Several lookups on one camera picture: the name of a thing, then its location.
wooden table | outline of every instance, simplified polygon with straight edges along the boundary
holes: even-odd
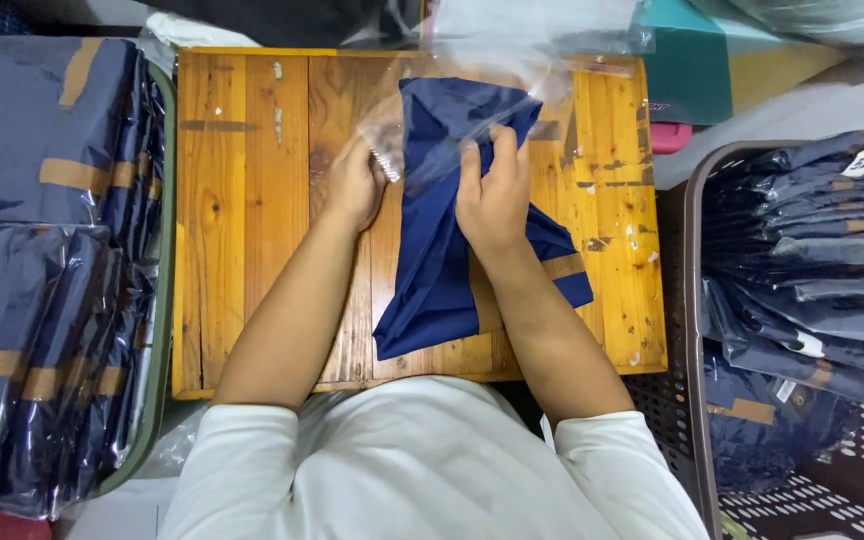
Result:
[[[366,112],[398,94],[398,74],[428,61],[418,53],[179,52],[175,398],[211,396],[235,338],[322,207],[332,158]],[[568,227],[592,283],[595,301],[578,312],[628,375],[666,371],[666,330],[645,74],[640,60],[616,62],[631,76],[573,72],[571,120],[547,123],[529,150],[532,201]],[[401,221],[395,183],[362,234],[315,389],[420,374],[521,379],[504,331],[376,360],[372,331],[393,295]]]

white long-sleeve shirt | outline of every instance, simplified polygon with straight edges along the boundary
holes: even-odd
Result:
[[[202,418],[165,539],[708,538],[640,412],[556,451],[492,388],[417,376]]]

forearm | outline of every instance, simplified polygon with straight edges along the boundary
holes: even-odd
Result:
[[[546,275],[532,247],[479,253],[525,381],[555,426],[635,409],[593,333]]]
[[[212,405],[297,411],[322,373],[349,289],[358,230],[323,214],[248,320]]]

green plastic basket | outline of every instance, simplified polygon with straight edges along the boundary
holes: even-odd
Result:
[[[172,358],[172,294],[176,256],[176,87],[162,69],[151,62],[149,74],[165,99],[165,156],[162,163],[162,217],[159,242],[155,318],[151,327],[151,365],[145,388],[145,406],[131,450],[122,466],[99,484],[93,496],[110,493],[132,478],[149,458],[159,439],[162,409]]]

hand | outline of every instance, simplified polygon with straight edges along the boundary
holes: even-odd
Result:
[[[328,193],[323,215],[334,216],[354,229],[365,231],[378,214],[386,178],[362,135],[346,142],[328,171]]]
[[[529,152],[517,151],[512,128],[491,130],[495,160],[483,178],[482,158],[474,142],[463,143],[462,176],[455,200],[459,229],[480,260],[521,248],[529,213]]]

